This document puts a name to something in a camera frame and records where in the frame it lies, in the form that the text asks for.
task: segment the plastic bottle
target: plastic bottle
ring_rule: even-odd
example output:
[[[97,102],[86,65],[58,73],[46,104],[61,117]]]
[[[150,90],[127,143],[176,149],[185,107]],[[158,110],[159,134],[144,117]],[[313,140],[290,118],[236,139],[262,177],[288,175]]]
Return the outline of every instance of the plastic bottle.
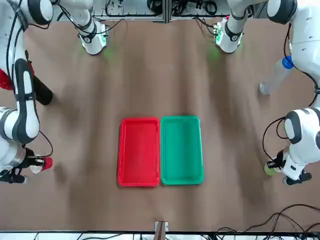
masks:
[[[275,91],[282,82],[291,73],[294,64],[292,62],[291,56],[286,56],[279,60],[274,67],[273,73],[268,76],[265,81],[260,82],[259,90],[263,95],[269,95]]]

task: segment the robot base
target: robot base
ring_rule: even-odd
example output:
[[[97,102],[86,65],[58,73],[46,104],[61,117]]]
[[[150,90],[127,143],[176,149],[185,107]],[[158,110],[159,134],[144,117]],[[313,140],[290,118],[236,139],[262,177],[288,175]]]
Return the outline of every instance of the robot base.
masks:
[[[101,33],[109,29],[108,26],[98,21],[95,21],[95,24],[96,24],[97,33]],[[80,39],[82,41],[82,46],[85,48],[88,54],[97,55],[102,51],[102,49],[104,49],[107,46],[108,36],[109,36],[109,31],[101,34],[96,34],[90,43],[85,42],[82,38]]]
[[[215,37],[214,42],[217,46],[221,48],[227,54],[233,53],[241,43],[241,38],[243,33],[235,41],[231,41],[230,37],[226,33],[225,25],[227,19],[223,19],[221,22],[218,22],[215,26]]]

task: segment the cable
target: cable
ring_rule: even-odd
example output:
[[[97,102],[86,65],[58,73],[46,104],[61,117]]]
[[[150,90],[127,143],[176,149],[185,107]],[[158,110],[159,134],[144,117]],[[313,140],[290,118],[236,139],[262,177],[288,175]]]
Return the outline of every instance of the cable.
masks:
[[[214,10],[213,11],[209,10],[208,6],[213,6]],[[204,10],[206,11],[206,13],[211,16],[214,16],[218,11],[218,6],[217,6],[216,2],[213,0],[205,1],[203,7],[204,7]]]
[[[19,35],[21,31],[23,30],[22,26],[19,28],[19,30],[16,32],[15,40],[14,40],[14,47],[13,47],[13,54],[11,59],[11,73],[12,73],[12,81],[14,79],[15,73],[14,73],[14,66],[15,66],[15,57],[16,57],[16,49],[17,49],[17,43],[19,39]]]
[[[205,20],[204,18],[203,18],[202,20],[205,22],[205,27],[206,27],[206,29],[208,30],[208,32],[213,36],[213,35],[214,35],[214,33],[209,29],[209,27],[208,27],[208,24],[207,24],[206,20]]]
[[[85,30],[80,29],[81,26],[75,23],[75,20],[72,18],[71,14],[68,12],[68,10],[66,10],[63,6],[59,5],[59,7],[61,8],[61,10],[63,11],[63,13],[65,14],[65,16],[69,19],[69,21],[81,32],[86,33],[86,34],[92,34],[92,32],[87,32]],[[111,29],[113,29],[114,27],[116,27],[121,21],[125,21],[126,20],[124,18],[121,18],[119,21],[117,21],[115,23],[115,25],[113,25],[112,27],[109,27],[107,30],[102,31],[102,32],[96,32],[95,34],[104,34],[109,32]]]
[[[196,24],[198,25],[198,27],[199,27],[199,29],[200,29],[200,31],[201,31],[201,34],[202,34],[202,36],[203,36],[203,38],[204,38],[207,42],[213,43],[212,35],[210,36],[211,39],[208,39],[209,36],[205,35],[204,30],[203,30],[203,28],[202,28],[202,22],[199,23],[199,22],[198,22],[198,19],[194,19],[194,20],[195,20]]]
[[[200,21],[203,25],[205,25],[205,26],[208,27],[208,28],[212,28],[212,29],[214,28],[213,25],[208,24],[204,19],[201,20],[199,17],[194,17],[193,19]]]
[[[38,237],[39,233],[40,233],[40,232],[37,232],[37,233],[36,233],[36,235],[35,235],[35,237],[34,237],[34,239],[33,239],[33,240],[36,240],[36,239],[37,239],[37,237]]]
[[[273,159],[272,159],[272,157],[267,153],[266,148],[265,148],[265,136],[266,136],[266,133],[267,133],[268,129],[269,129],[273,124],[275,124],[275,123],[278,122],[278,121],[284,120],[285,118],[286,118],[286,117],[282,116],[282,117],[279,117],[278,119],[272,121],[271,123],[269,123],[269,125],[265,128],[264,133],[263,133],[263,136],[262,136],[262,149],[263,149],[265,155],[267,155],[268,158],[269,158],[271,161],[273,161]]]
[[[41,156],[28,156],[29,159],[43,159],[43,158],[47,158],[50,157],[53,153],[54,153],[54,146],[52,145],[51,141],[49,140],[49,138],[42,132],[39,131],[39,133],[47,140],[47,142],[50,144],[51,147],[51,152],[47,155],[41,155]]]
[[[246,233],[246,232],[248,232],[248,231],[250,231],[250,230],[252,230],[252,229],[265,226],[265,225],[266,225],[267,223],[269,223],[274,217],[276,217],[275,220],[274,220],[274,222],[273,222],[273,226],[272,226],[272,230],[271,230],[271,232],[270,232],[270,235],[264,237],[263,240],[270,240],[270,239],[275,238],[275,237],[278,237],[280,240],[283,240],[283,238],[282,238],[281,236],[271,235],[271,234],[273,234],[273,233],[275,232],[276,227],[277,227],[277,224],[278,224],[278,222],[279,222],[279,218],[280,218],[280,216],[281,216],[281,217],[286,218],[287,220],[291,221],[291,222],[294,223],[295,225],[297,225],[297,226],[301,229],[301,231],[303,232],[303,235],[302,235],[302,237],[301,237],[300,239],[301,239],[301,240],[306,240],[306,238],[307,238],[306,233],[308,233],[308,232],[309,232],[312,228],[314,228],[315,226],[320,226],[320,222],[314,223],[314,224],[312,224],[311,226],[309,226],[306,230],[304,230],[303,227],[302,227],[299,223],[297,223],[297,222],[296,222],[295,220],[293,220],[291,217],[289,217],[289,216],[287,216],[286,214],[283,213],[284,211],[286,211],[286,210],[288,210],[288,209],[291,209],[291,208],[294,208],[294,207],[305,207],[305,208],[310,208],[310,209],[313,209],[313,210],[315,210],[315,211],[320,212],[320,208],[315,207],[315,206],[311,206],[311,205],[308,205],[308,204],[293,204],[293,205],[289,205],[289,206],[285,207],[285,208],[282,209],[280,212],[275,212],[275,213],[273,213],[265,222],[260,223],[260,224],[256,224],[256,225],[252,225],[252,226],[248,227],[245,231],[236,231],[236,230],[234,230],[234,229],[232,229],[232,228],[230,228],[230,227],[220,227],[220,228],[217,230],[217,232],[219,232],[219,231],[221,231],[221,230],[223,230],[223,229],[229,230],[229,231],[227,231],[227,232],[224,232],[223,234],[219,234],[219,235],[222,235],[222,238],[220,237],[220,239],[223,240],[223,238],[224,238],[224,236],[225,236],[226,234],[233,234],[234,236],[236,236],[236,235],[239,235],[239,234]],[[317,237],[318,239],[320,239],[320,236],[319,236],[319,235],[314,234],[314,237]]]
[[[58,15],[58,17],[56,18],[56,21],[58,22],[58,21],[62,18],[63,15],[64,15],[64,12],[63,12],[63,11],[60,12],[60,14]]]
[[[112,238],[118,237],[120,235],[122,235],[122,233],[117,234],[117,235],[113,235],[113,236],[108,236],[108,237],[87,237],[82,240],[89,240],[89,239],[107,240],[107,239],[112,239]]]
[[[37,27],[37,28],[39,28],[39,29],[48,29],[49,26],[50,26],[50,23],[49,23],[47,26],[45,26],[45,27],[40,26],[40,25],[37,25],[37,24],[33,24],[33,23],[29,23],[29,25],[35,26],[35,27]]]
[[[9,79],[11,79],[11,81],[13,81],[13,79],[12,79],[12,77],[11,77],[11,75],[10,75],[10,70],[9,70],[9,49],[10,49],[11,38],[12,38],[12,34],[14,33],[14,29],[15,29],[15,24],[16,24],[17,18],[18,18],[18,14],[15,13],[15,14],[14,14],[13,21],[12,21],[12,26],[11,26],[11,29],[10,29],[8,44],[7,44],[7,47],[6,47],[6,56],[5,56],[7,75],[8,75],[8,77],[9,77]]]
[[[156,16],[158,16],[159,14],[130,14],[130,13],[128,13],[128,14],[122,14],[122,15],[120,15],[120,14],[109,14],[108,13],[108,6],[109,6],[109,4],[110,4],[110,2],[111,2],[111,0],[109,0],[108,1],[108,3],[105,5],[105,8],[104,8],[104,11],[105,11],[105,14],[106,14],[106,16],[103,16],[102,14],[101,14],[101,17],[121,17],[121,18],[125,18],[125,17],[156,17]]]
[[[308,74],[308,73],[306,73],[306,72],[301,71],[300,69],[298,69],[298,68],[295,66],[295,64],[293,63],[293,61],[291,61],[291,60],[288,59],[288,57],[287,57],[287,51],[286,51],[287,48],[286,48],[286,47],[287,47],[287,41],[290,40],[290,29],[291,29],[291,26],[292,26],[292,24],[289,23],[289,25],[288,25],[288,30],[287,30],[287,32],[286,32],[285,39],[284,39],[284,43],[283,43],[283,54],[284,54],[284,57],[286,58],[286,60],[287,60],[288,62],[291,62],[295,69],[297,69],[299,72],[305,74],[306,76],[308,76],[308,77],[312,80],[312,82],[313,82],[313,84],[314,84],[314,88],[315,88],[315,91],[314,91],[315,96],[314,96],[314,98],[312,99],[311,103],[308,105],[308,107],[311,107],[312,104],[314,104],[314,102],[315,102],[316,99],[317,99],[317,95],[318,95],[317,91],[319,90],[319,86],[318,86],[316,80],[315,80],[310,74]]]
[[[281,136],[281,135],[279,134],[279,126],[280,126],[280,124],[281,124],[284,120],[285,120],[285,118],[281,119],[281,120],[278,122],[278,124],[276,125],[276,135],[277,135],[279,138],[281,138],[281,139],[288,139],[287,136]]]
[[[313,227],[315,227],[315,226],[320,226],[320,222],[317,222],[317,223],[314,223],[314,224],[312,224],[310,227],[308,227],[305,231],[306,232],[309,232]]]

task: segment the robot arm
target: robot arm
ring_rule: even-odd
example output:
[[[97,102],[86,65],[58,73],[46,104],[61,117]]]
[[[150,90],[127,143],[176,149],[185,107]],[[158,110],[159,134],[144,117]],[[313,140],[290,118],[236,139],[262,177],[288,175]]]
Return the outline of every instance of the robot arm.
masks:
[[[215,43],[225,53],[233,53],[240,44],[244,26],[248,19],[247,7],[266,0],[228,0],[231,14],[218,23]]]
[[[40,132],[35,100],[47,105],[53,95],[33,74],[24,49],[24,31],[29,24],[48,25],[53,4],[63,4],[72,12],[72,19],[83,30],[79,30],[81,40],[83,36],[89,39],[83,45],[90,54],[102,49],[95,35],[103,31],[99,28],[102,24],[93,21],[89,13],[92,0],[0,0],[0,48],[6,53],[0,57],[0,69],[4,78],[9,78],[17,106],[0,107],[0,182],[26,183],[28,178],[20,175],[22,169],[30,167],[37,173],[52,165],[51,158],[35,156],[26,147]]]
[[[96,55],[107,45],[107,26],[94,20],[90,14],[93,0],[60,0],[62,12],[76,26],[85,50],[90,55]]]
[[[292,62],[300,71],[311,76],[320,86],[320,2],[314,0],[269,0],[267,14],[271,21],[293,28],[291,42]],[[284,130],[290,141],[288,150],[282,150],[271,168],[280,169],[289,185],[311,179],[304,171],[307,164],[320,161],[320,99],[313,107],[294,110],[287,114]]]
[[[0,134],[7,140],[30,143],[39,133],[32,73],[26,59],[24,34],[28,24],[48,24],[53,16],[49,0],[1,0],[3,54],[0,68],[10,77],[17,109],[1,108]]]

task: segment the white robot body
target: white robot body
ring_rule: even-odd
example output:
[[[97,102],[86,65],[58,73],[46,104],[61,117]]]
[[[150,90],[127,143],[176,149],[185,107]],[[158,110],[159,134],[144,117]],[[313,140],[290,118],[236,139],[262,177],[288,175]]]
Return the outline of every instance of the white robot body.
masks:
[[[6,140],[0,136],[0,176],[3,171],[10,171],[18,167],[26,156],[26,151],[13,140]]]
[[[216,38],[216,45],[225,53],[233,53],[240,44],[243,29],[248,20],[247,7],[252,4],[262,3],[266,0],[228,0],[231,15],[228,20],[223,19],[220,36]]]
[[[64,6],[80,26],[78,31],[85,50],[90,55],[96,55],[107,46],[108,31],[106,25],[94,20],[88,9],[75,9]]]
[[[291,144],[282,172],[297,180],[307,164],[320,161],[320,108],[289,112],[284,130]]]

